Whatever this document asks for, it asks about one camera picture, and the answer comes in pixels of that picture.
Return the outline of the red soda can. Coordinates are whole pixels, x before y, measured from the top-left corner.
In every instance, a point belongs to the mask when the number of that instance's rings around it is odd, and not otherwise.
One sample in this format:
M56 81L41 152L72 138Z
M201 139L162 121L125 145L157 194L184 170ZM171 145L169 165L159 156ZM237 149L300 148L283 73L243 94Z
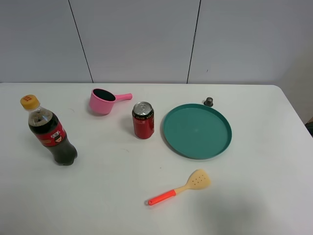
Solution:
M134 133L140 139L148 139L154 133L154 109L146 101L138 102L132 110Z

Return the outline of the teal round plate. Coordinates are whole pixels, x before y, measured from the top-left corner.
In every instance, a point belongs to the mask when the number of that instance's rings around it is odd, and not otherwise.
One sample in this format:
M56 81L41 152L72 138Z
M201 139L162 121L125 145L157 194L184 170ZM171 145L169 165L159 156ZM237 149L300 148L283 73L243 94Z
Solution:
M162 132L175 152L194 160L212 159L232 141L227 119L202 104L183 104L172 109L163 119Z

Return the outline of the small grey capsule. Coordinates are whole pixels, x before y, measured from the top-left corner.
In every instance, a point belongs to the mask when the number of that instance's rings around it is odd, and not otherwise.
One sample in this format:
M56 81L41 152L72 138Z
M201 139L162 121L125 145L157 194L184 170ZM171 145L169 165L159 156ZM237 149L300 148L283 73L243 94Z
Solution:
M212 107L213 106L213 98L207 97L203 104L205 106Z

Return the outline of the pink plastic scoop cup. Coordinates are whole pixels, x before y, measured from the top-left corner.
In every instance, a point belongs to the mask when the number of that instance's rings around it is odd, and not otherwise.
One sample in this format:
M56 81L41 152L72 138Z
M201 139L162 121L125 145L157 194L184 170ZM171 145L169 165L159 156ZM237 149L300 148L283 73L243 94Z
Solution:
M93 89L89 99L90 109L100 115L107 115L111 112L114 104L118 101L131 100L133 95L112 94L104 89Z

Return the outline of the cola bottle yellow cap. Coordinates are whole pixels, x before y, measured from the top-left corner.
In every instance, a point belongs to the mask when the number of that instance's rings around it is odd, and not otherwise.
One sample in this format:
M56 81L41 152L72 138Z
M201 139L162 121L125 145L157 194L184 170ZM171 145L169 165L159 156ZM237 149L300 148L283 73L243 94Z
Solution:
M76 148L70 143L58 117L41 106L36 96L29 94L20 99L28 111L28 127L39 142L53 155L59 165L71 165L77 157Z

